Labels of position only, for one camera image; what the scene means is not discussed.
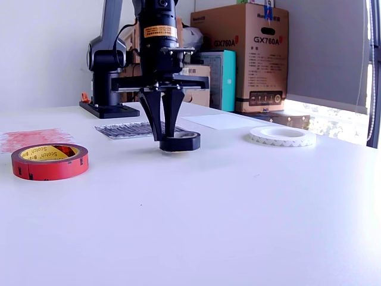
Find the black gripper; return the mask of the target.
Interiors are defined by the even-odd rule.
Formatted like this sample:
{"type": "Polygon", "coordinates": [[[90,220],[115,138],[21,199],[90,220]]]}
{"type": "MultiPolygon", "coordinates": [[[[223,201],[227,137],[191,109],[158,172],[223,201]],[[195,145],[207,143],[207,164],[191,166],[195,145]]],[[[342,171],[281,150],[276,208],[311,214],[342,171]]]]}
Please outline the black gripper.
{"type": "Polygon", "coordinates": [[[184,58],[194,48],[163,47],[154,52],[140,52],[140,76],[117,77],[111,80],[113,92],[139,92],[139,101],[152,129],[154,141],[163,137],[160,101],[162,96],[165,136],[174,137],[176,120],[185,97],[182,89],[208,89],[209,79],[202,76],[181,75],[184,58]]]}

